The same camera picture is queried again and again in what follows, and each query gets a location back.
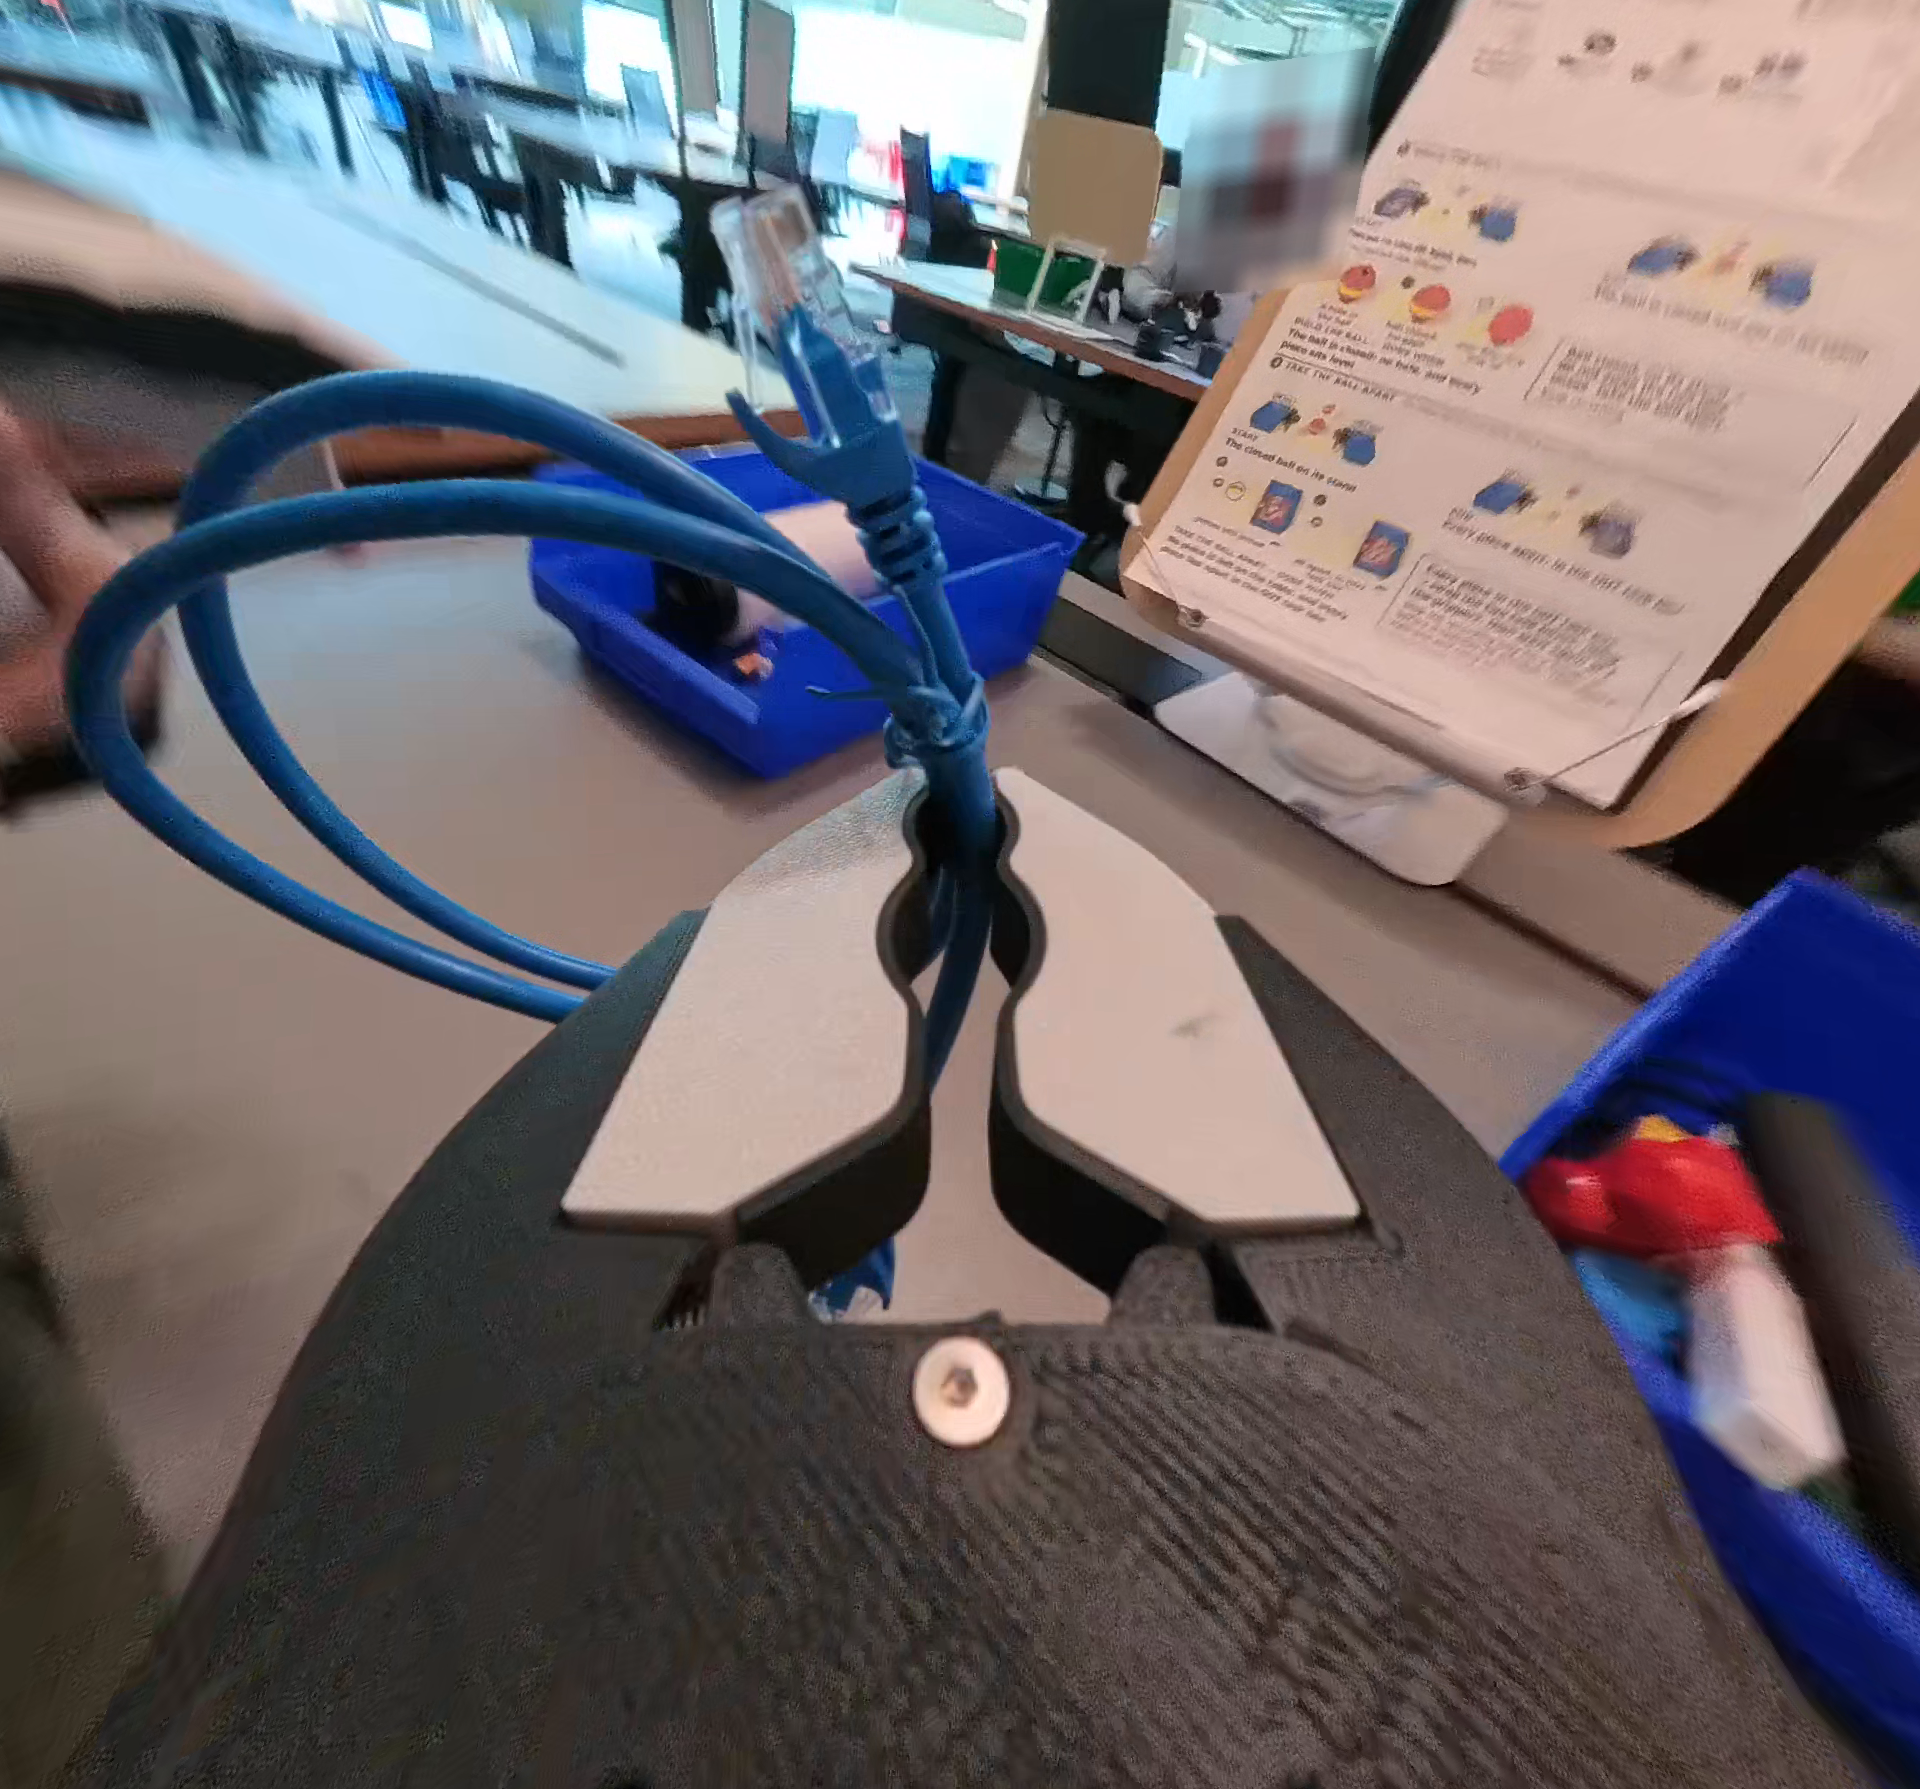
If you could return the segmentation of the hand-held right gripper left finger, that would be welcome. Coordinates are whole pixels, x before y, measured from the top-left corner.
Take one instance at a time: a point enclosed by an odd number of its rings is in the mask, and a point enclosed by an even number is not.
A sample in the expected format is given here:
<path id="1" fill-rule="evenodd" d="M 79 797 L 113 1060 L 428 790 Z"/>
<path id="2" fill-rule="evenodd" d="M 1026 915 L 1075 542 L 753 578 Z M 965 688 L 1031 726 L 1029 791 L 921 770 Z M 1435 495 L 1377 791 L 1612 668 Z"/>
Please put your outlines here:
<path id="1" fill-rule="evenodd" d="M 568 1226 L 779 1250 L 828 1280 L 912 1219 L 922 790 L 894 773 L 716 894 L 561 1195 Z"/>

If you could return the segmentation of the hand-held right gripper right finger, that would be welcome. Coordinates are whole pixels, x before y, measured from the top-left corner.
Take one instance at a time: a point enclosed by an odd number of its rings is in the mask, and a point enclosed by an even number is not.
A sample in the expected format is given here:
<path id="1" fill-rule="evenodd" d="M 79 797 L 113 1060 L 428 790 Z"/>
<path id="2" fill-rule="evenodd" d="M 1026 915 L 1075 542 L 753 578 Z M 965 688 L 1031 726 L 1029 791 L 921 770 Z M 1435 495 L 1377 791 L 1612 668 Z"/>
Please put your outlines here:
<path id="1" fill-rule="evenodd" d="M 995 794 L 1005 1220 L 1106 1296 L 1154 1250 L 1356 1229 L 1364 1202 L 1213 907 L 1026 770 Z"/>

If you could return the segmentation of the black round object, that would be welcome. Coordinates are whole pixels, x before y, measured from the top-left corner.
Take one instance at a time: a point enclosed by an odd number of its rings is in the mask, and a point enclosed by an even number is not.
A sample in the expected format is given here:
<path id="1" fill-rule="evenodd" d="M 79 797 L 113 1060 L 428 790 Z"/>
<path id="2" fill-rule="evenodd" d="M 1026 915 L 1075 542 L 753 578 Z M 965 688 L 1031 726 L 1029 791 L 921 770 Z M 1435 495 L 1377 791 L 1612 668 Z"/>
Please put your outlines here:
<path id="1" fill-rule="evenodd" d="M 684 651 L 739 651 L 756 637 L 737 585 L 668 563 L 653 565 L 647 624 Z"/>

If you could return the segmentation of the person's left hand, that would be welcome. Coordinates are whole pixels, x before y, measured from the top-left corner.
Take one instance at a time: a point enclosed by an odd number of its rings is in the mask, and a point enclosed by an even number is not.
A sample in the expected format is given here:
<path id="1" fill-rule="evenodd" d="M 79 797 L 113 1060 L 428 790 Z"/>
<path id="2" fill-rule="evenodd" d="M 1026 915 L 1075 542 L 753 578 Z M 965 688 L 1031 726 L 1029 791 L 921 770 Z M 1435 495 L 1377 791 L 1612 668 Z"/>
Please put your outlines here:
<path id="1" fill-rule="evenodd" d="M 92 597 L 129 559 L 11 412 L 1 415 L 1 551 L 32 611 L 3 630 L 1 796 L 11 809 L 91 782 L 68 719 L 68 645 Z"/>

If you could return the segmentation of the white paper roll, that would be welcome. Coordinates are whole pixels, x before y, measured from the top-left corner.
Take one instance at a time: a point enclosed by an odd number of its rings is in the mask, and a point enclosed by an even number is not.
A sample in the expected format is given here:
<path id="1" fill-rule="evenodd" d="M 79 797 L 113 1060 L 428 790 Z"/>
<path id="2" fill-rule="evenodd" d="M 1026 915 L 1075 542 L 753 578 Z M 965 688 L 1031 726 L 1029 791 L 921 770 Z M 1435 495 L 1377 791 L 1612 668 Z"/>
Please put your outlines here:
<path id="1" fill-rule="evenodd" d="M 882 578 L 877 578 L 861 545 L 847 504 L 839 501 L 811 501 L 775 509 L 764 520 L 783 537 L 793 542 L 843 595 L 861 604 L 877 600 L 882 594 Z M 813 619 L 797 616 L 777 602 L 767 602 L 744 588 L 736 592 L 736 602 L 736 619 L 722 635 L 722 648 L 732 651 L 764 650 L 761 638 L 765 635 L 784 635 L 793 628 L 813 624 Z"/>

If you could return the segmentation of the red toy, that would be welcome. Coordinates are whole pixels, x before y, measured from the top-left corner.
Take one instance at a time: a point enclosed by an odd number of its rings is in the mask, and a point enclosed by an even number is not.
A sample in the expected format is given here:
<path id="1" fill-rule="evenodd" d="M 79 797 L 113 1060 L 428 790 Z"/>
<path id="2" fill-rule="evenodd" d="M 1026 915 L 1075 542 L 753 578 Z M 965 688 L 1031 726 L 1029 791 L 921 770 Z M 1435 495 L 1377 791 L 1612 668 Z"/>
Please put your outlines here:
<path id="1" fill-rule="evenodd" d="M 1643 1116 L 1599 1152 L 1542 1156 L 1517 1187 L 1570 1250 L 1656 1264 L 1782 1242 L 1741 1148 L 1661 1116 Z"/>

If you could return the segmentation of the blue plastic bin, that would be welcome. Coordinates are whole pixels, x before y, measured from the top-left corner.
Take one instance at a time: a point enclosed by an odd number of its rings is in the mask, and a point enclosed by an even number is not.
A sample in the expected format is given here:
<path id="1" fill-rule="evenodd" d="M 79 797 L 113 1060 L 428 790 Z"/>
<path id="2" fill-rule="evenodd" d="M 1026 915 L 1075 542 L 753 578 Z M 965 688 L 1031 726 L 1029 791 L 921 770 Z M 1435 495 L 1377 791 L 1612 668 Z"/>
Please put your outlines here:
<path id="1" fill-rule="evenodd" d="M 971 671 L 1000 677 L 1038 645 L 1078 537 L 1016 498 L 919 461 L 927 509 L 948 561 L 948 604 Z M 654 632 L 653 561 L 564 541 L 529 546 L 535 604 L 576 642 L 582 658 L 677 731 L 756 778 L 783 778 L 885 723 L 869 678 L 813 627 L 765 635 L 775 677 L 741 686 L 732 650 L 684 651 Z"/>
<path id="2" fill-rule="evenodd" d="M 1918 1233 L 1916 928 L 1813 874 L 1784 881 L 1656 992 L 1512 1139 L 1520 1182 L 1642 1112 L 1733 1124 L 1779 1090 L 1836 1111 L 1908 1245 Z M 1916 1590 L 1808 1497 L 1747 1477 L 1691 1423 L 1683 1377 L 1617 1335 L 1722 1573 L 1883 1781 L 1916 1784 Z"/>

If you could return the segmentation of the white instruction sheet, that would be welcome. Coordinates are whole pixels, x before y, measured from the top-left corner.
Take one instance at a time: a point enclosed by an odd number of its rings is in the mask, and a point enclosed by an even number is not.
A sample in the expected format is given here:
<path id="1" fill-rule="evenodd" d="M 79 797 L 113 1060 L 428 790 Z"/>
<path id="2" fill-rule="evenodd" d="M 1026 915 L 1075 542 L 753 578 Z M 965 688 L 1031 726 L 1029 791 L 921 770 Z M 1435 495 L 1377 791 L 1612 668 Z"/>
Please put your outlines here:
<path id="1" fill-rule="evenodd" d="M 1546 841 L 1628 851 L 1692 834 L 1738 794 L 1777 786 L 1777 768 L 1806 760 L 1829 688 L 1916 578 L 1916 400 L 1806 541 L 1741 604 L 1741 624 L 1713 660 L 1666 701 L 1643 701 L 1626 726 L 1603 716 L 1606 731 L 1571 757 L 1565 735 L 1542 748 L 1520 741 L 1493 713 L 1500 688 L 1481 668 L 1452 686 L 1424 658 L 1410 680 L 1390 683 L 1339 645 L 1354 620 L 1336 588 L 1350 582 L 1388 615 L 1407 604 L 1443 624 L 1457 613 L 1500 620 L 1503 628 L 1485 638 L 1536 658 L 1544 628 L 1524 595 L 1479 590 L 1458 565 L 1427 563 L 1410 541 L 1386 578 L 1348 561 L 1339 570 L 1312 559 L 1265 567 L 1292 535 L 1327 533 L 1340 503 L 1312 467 L 1280 533 L 1238 515 L 1265 491 L 1234 470 L 1229 415 L 1270 362 L 1293 365 L 1292 351 L 1266 340 L 1290 297 L 1292 288 L 1261 292 L 1121 549 L 1124 600 L 1236 678 L 1236 721 L 1228 698 L 1206 701 L 1197 706 L 1194 746 L 1224 766 L 1236 750 L 1244 778 L 1296 813 L 1306 809 L 1308 790 L 1348 796 L 1343 817 L 1331 803 L 1310 806 L 1308 817 L 1379 866 L 1394 828 L 1356 820 L 1407 817 L 1427 791 L 1441 794 L 1430 817 L 1473 820 L 1455 831 L 1469 854 L 1529 813 Z"/>

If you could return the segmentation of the white packet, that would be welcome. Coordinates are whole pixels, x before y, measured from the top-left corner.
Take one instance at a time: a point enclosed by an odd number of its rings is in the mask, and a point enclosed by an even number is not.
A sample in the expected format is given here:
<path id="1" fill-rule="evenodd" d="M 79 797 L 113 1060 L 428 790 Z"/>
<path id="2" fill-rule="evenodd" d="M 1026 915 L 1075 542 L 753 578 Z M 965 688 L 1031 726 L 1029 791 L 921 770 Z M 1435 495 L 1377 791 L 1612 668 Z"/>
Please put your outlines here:
<path id="1" fill-rule="evenodd" d="M 1846 1465 L 1806 1314 L 1763 1246 L 1710 1252 L 1686 1286 L 1684 1378 L 1695 1426 L 1766 1489 Z"/>

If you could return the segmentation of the black cylinder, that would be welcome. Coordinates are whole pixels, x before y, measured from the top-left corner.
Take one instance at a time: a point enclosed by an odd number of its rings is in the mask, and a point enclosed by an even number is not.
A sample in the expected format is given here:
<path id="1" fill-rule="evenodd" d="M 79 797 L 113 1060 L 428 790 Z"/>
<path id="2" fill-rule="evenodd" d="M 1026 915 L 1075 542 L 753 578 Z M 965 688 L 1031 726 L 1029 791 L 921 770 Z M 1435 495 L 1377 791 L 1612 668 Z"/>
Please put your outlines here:
<path id="1" fill-rule="evenodd" d="M 1874 1547 L 1918 1581 L 1918 1269 L 1876 1177 L 1825 1104 L 1741 1106 L 1741 1148 L 1782 1233 L 1855 1502 Z"/>

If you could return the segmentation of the wooden desk with black legs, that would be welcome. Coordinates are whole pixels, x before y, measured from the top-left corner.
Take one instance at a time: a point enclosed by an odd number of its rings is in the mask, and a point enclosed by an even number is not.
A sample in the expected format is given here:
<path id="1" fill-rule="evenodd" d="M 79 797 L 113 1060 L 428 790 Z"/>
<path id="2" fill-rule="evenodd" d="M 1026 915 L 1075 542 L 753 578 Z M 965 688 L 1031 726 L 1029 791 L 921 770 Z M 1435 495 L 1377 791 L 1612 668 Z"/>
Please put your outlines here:
<path id="1" fill-rule="evenodd" d="M 1211 384 L 1190 355 L 1146 357 L 1110 329 L 1000 302 L 985 267 L 856 264 L 853 277 L 887 294 L 894 336 L 932 355 L 924 454 L 951 470 L 981 384 L 995 381 L 1063 422 L 1066 498 L 1092 492 L 1092 460 L 1108 456 L 1121 498 L 1141 503 Z"/>

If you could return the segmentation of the long white table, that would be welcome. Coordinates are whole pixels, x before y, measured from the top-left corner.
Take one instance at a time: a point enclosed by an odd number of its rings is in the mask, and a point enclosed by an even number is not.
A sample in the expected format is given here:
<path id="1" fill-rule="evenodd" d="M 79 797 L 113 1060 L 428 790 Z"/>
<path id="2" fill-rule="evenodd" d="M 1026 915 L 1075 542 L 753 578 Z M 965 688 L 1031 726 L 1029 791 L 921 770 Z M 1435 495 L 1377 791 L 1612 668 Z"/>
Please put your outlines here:
<path id="1" fill-rule="evenodd" d="M 411 195 L 3 91 L 3 342 L 274 391 L 420 369 L 659 447 L 741 442 L 739 357 Z"/>

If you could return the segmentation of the printed instruction sheet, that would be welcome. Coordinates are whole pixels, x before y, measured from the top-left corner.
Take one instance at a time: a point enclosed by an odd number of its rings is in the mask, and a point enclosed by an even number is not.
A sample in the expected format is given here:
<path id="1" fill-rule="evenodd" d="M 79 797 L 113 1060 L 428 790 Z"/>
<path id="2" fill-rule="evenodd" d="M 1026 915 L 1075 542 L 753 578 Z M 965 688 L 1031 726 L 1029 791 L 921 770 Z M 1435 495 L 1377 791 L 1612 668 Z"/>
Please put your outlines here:
<path id="1" fill-rule="evenodd" d="M 1918 0 L 1467 0 L 1128 592 L 1606 809 L 1916 402 Z"/>

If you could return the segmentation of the black office chair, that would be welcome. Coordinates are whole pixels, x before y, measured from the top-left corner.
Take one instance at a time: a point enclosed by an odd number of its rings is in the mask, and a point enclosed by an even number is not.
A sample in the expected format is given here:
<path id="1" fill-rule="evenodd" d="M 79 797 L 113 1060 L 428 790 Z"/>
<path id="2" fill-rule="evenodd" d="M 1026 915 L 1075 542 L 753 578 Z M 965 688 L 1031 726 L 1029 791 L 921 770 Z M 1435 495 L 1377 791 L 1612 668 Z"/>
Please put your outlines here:
<path id="1" fill-rule="evenodd" d="M 971 221 L 971 206 L 954 189 L 936 187 L 931 147 L 922 129 L 900 127 L 900 192 L 903 264 L 991 265 L 992 240 Z"/>

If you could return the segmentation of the cardboard panel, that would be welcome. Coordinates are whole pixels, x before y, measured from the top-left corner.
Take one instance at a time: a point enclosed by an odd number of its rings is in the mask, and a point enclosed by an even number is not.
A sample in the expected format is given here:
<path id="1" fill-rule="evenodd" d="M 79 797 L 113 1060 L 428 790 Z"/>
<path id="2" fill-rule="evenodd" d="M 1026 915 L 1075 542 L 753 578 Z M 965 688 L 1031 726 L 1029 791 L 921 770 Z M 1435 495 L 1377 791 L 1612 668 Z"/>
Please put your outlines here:
<path id="1" fill-rule="evenodd" d="M 1138 265 L 1161 192 L 1163 147 L 1152 125 L 1045 108 L 1027 134 L 1027 240 Z"/>

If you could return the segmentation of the computer monitor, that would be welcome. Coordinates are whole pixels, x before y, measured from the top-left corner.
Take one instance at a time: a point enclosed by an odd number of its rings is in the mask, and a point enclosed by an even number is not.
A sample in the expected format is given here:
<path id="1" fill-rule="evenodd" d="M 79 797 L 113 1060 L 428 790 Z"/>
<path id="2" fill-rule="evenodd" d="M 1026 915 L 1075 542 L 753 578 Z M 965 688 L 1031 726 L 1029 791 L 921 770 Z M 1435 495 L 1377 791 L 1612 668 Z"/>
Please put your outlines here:
<path id="1" fill-rule="evenodd" d="M 745 154 L 790 144 L 797 23 L 772 0 L 741 0 L 737 125 Z"/>
<path id="2" fill-rule="evenodd" d="M 677 116 L 715 121 L 721 111 L 721 65 L 712 0 L 660 0 Z"/>

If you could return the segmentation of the black panel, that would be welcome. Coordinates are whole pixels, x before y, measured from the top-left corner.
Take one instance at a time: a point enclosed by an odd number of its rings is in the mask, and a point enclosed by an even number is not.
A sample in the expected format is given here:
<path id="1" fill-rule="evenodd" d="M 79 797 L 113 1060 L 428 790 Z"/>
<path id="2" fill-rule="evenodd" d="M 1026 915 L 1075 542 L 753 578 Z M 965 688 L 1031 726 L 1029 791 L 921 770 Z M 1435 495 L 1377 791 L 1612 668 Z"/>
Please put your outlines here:
<path id="1" fill-rule="evenodd" d="M 1047 0 L 1041 105 L 1154 129 L 1171 0 Z"/>

